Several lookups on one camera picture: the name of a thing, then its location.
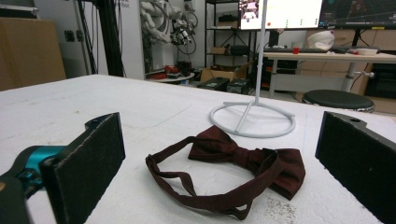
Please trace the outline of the open cardboard box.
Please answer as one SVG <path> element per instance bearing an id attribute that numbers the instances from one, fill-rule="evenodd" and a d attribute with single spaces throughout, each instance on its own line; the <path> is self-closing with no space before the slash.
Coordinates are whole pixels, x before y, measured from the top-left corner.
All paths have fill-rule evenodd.
<path id="1" fill-rule="evenodd" d="M 230 80 L 236 78 L 245 79 L 250 66 L 251 62 L 236 66 L 214 64 L 202 70 L 200 81 L 206 82 L 214 77 L 225 77 Z"/>

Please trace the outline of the black equipment case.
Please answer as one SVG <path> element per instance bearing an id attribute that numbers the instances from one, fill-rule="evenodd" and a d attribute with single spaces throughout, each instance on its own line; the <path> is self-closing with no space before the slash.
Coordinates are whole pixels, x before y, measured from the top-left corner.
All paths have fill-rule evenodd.
<path id="1" fill-rule="evenodd" d="M 213 77 L 208 81 L 199 84 L 198 88 L 212 91 L 226 91 L 229 82 L 230 79 L 226 77 Z"/>

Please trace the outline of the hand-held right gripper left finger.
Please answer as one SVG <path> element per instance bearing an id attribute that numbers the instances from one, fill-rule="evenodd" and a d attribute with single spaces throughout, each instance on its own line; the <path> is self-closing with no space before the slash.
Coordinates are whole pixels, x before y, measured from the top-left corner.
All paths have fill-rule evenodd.
<path id="1" fill-rule="evenodd" d="M 0 175 L 0 224 L 33 224 L 27 201 L 45 190 L 58 224 L 83 224 L 125 159 L 120 115 L 85 123 L 67 146 L 31 146 Z"/>

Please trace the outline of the bright computer monitor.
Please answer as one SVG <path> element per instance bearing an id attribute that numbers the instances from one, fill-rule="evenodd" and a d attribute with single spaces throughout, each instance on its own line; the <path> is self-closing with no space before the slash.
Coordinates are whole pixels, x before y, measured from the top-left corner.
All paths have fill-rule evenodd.
<path id="1" fill-rule="evenodd" d="M 241 30 L 318 28 L 322 0 L 239 0 Z"/>

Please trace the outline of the dark computer monitor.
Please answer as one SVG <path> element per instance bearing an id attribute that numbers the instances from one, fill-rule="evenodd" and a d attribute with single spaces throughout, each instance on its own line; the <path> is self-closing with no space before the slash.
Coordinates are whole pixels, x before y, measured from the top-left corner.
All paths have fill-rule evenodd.
<path id="1" fill-rule="evenodd" d="M 396 30 L 396 0 L 323 0 L 318 27 Z"/>

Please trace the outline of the black metal shelf rack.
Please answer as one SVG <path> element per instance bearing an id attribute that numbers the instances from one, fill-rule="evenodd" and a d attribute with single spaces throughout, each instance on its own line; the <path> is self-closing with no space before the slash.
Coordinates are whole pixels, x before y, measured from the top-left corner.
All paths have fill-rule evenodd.
<path id="1" fill-rule="evenodd" d="M 257 32 L 239 28 L 238 0 L 205 0 L 205 66 L 250 62 Z"/>

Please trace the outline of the black round stool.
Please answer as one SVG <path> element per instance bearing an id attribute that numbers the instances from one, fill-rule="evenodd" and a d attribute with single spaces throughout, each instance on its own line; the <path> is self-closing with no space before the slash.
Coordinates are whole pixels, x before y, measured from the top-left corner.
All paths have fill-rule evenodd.
<path id="1" fill-rule="evenodd" d="M 367 113 L 372 113 L 375 110 L 375 103 L 371 99 L 346 91 L 309 91 L 304 94 L 303 102 L 311 105 L 321 105 Z"/>

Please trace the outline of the white helmet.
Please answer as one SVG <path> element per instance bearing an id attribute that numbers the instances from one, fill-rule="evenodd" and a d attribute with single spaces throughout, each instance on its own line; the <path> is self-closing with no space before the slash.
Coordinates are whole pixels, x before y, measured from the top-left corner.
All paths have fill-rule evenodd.
<path id="1" fill-rule="evenodd" d="M 307 38 L 308 47 L 311 49 L 329 50 L 334 44 L 333 30 L 312 34 Z"/>

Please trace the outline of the black tripod stand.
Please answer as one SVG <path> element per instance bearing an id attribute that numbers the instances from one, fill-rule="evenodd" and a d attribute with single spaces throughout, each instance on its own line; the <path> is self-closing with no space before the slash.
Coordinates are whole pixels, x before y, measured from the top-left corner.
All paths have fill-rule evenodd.
<path id="1" fill-rule="evenodd" d="M 85 17 L 84 4 L 92 3 L 99 13 L 102 38 L 104 43 L 107 72 L 113 77 L 124 77 L 124 66 L 121 58 L 120 30 L 117 25 L 116 1 L 115 0 L 77 0 L 78 13 L 81 18 L 83 34 L 88 51 L 92 72 L 97 72 L 93 58 L 92 42 L 90 39 L 88 23 Z"/>

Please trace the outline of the white metal stand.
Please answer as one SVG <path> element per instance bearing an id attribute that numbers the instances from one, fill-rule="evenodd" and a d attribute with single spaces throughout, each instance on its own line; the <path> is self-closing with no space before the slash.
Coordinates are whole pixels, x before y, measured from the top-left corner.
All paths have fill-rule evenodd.
<path id="1" fill-rule="evenodd" d="M 268 0 L 262 0 L 262 6 L 260 7 L 260 10 L 262 12 L 262 22 L 261 22 L 261 37 L 260 37 L 260 45 L 259 45 L 259 57 L 258 57 L 258 65 L 257 65 L 257 74 L 256 74 L 256 86 L 255 86 L 255 97 L 252 101 L 250 102 L 223 102 L 221 105 L 214 107 L 208 117 L 209 120 L 222 129 L 224 132 L 235 134 L 238 136 L 243 136 L 243 137 L 248 137 L 248 138 L 275 138 L 275 137 L 280 137 L 284 136 L 286 134 L 291 133 L 295 127 L 296 127 L 296 120 L 295 120 L 295 115 L 284 110 L 281 108 L 278 108 L 276 106 L 271 106 L 271 105 L 266 105 L 260 102 L 260 92 L 261 92 L 261 83 L 262 83 L 262 66 L 263 66 L 263 48 L 264 48 L 264 39 L 265 39 L 265 22 L 266 22 L 266 10 L 268 6 Z M 232 107 L 232 106 L 241 106 L 243 105 L 245 107 L 245 111 L 242 114 L 240 120 L 238 121 L 236 127 L 234 129 L 230 129 L 222 125 L 219 121 L 216 120 L 215 116 L 216 113 L 219 112 L 222 109 Z M 282 130 L 278 131 L 275 133 L 246 133 L 242 130 L 243 125 L 249 115 L 249 112 L 252 107 L 260 107 L 260 108 L 266 108 L 269 110 L 272 110 L 276 112 L 277 114 L 283 116 L 288 122 L 289 126 Z"/>

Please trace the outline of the white desk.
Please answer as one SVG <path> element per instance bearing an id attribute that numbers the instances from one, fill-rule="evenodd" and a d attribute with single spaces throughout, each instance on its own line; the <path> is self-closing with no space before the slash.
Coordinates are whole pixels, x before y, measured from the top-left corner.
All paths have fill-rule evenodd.
<path id="1" fill-rule="evenodd" d="M 350 92 L 358 63 L 396 63 L 396 56 L 379 53 L 372 56 L 334 53 L 283 53 L 265 52 L 264 56 L 273 60 L 273 71 L 269 87 L 269 98 L 275 91 L 307 92 L 312 90 L 338 90 Z M 321 77 L 308 75 L 288 75 L 277 72 L 279 60 L 285 61 L 318 61 L 331 63 L 349 63 L 344 77 Z"/>

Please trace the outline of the dark red bow tie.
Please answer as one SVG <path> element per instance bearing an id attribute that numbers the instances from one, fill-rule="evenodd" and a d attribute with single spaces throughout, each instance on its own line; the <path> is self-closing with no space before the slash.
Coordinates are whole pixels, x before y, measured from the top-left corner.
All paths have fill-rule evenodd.
<path id="1" fill-rule="evenodd" d="M 185 172 L 163 172 L 158 164 L 186 145 L 191 145 L 190 160 L 230 162 L 250 171 L 254 178 L 223 194 L 199 196 L 191 176 Z M 295 148 L 256 148 L 238 146 L 217 126 L 189 136 L 164 150 L 146 157 L 146 165 L 156 183 L 179 203 L 195 209 L 232 215 L 240 220 L 248 216 L 254 199 L 272 189 L 291 200 L 304 183 L 305 168 Z"/>

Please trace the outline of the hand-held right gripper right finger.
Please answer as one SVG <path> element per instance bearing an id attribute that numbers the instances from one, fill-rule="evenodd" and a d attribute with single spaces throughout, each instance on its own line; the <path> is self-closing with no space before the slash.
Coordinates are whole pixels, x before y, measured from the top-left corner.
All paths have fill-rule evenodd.
<path id="1" fill-rule="evenodd" d="M 396 224 L 396 143 L 361 119 L 326 111 L 315 157 L 377 219 Z"/>

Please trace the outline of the black keyboard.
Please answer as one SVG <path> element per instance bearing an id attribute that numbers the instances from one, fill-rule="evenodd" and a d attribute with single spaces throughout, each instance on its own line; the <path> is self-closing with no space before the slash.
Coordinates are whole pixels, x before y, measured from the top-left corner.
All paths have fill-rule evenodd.
<path id="1" fill-rule="evenodd" d="M 285 53 L 326 53 L 324 49 L 304 49 L 304 48 L 264 48 L 264 52 L 285 52 Z"/>

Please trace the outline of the large brown cardboard box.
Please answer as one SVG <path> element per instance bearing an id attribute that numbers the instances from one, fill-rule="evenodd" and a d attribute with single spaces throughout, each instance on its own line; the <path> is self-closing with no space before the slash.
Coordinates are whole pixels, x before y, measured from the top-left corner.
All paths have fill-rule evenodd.
<path id="1" fill-rule="evenodd" d="M 0 17 L 0 91 L 64 79 L 53 21 Z"/>

